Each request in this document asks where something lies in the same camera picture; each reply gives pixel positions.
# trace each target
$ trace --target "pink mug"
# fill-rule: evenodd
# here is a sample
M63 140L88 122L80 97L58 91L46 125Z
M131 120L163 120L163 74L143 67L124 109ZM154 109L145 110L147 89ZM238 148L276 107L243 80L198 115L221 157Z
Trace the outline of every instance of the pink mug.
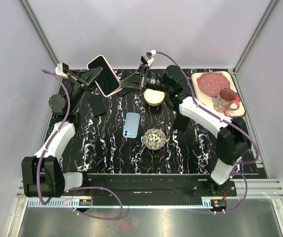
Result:
M228 110L239 109L240 107L239 102L236 101L235 99L236 99L236 93L232 89L229 88L221 89L217 98L214 98L215 111L224 113L227 112ZM237 105L236 109L230 108L230 106L233 103Z

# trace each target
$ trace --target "tray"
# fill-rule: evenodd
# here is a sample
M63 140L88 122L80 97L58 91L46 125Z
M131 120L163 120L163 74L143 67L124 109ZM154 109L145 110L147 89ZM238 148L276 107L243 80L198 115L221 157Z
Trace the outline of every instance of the tray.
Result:
M235 92L237 93L237 89L235 87L235 84L234 84L234 81L232 80L232 77L231 75L228 73L228 72L225 72L225 71L220 71L218 73L222 73L227 79L228 81L230 82L230 88ZM245 109L244 109L244 106L243 106L243 103L241 102L241 98L239 95L237 95L236 97L236 100L240 103L240 108L236 111L227 111L225 113L219 113L217 111L214 110L214 106L213 106L213 97L210 97L208 95L205 95L199 88L198 86L198 78L202 75L203 73L194 73L192 74L191 78L192 78L192 84L193 84L193 87L194 87L194 90L195 90L195 93L196 93L196 97L197 99L205 104L206 106L208 106L209 108L211 108L211 110L219 115L225 115L225 116L228 116L228 117L242 117L245 115Z

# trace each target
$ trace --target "smartphone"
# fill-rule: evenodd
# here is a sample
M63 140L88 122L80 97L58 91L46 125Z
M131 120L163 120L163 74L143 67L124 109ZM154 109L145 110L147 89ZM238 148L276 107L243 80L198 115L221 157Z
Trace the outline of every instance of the smartphone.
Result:
M87 69L103 68L95 83L105 97L109 97L121 90L120 80L103 55L98 55L86 67Z
M139 121L140 114L127 113L122 135L128 138L136 138L138 134Z

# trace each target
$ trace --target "gray wall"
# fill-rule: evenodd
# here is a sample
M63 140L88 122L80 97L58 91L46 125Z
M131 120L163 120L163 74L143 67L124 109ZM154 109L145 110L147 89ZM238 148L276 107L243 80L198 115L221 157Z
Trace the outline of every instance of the gray wall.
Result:
M283 188L283 1L238 74L270 174Z
M0 0L0 236L56 88L42 68L54 69L19 2Z
M29 0L60 61L136 68L155 49L183 67L232 68L270 0ZM158 55L153 67L170 61Z

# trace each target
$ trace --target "blue smartphone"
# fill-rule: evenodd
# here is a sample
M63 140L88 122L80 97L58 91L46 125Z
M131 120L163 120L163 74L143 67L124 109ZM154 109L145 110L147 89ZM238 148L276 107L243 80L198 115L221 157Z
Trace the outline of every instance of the blue smartphone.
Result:
M138 134L139 121L140 114L127 113L122 135L128 138L136 138Z

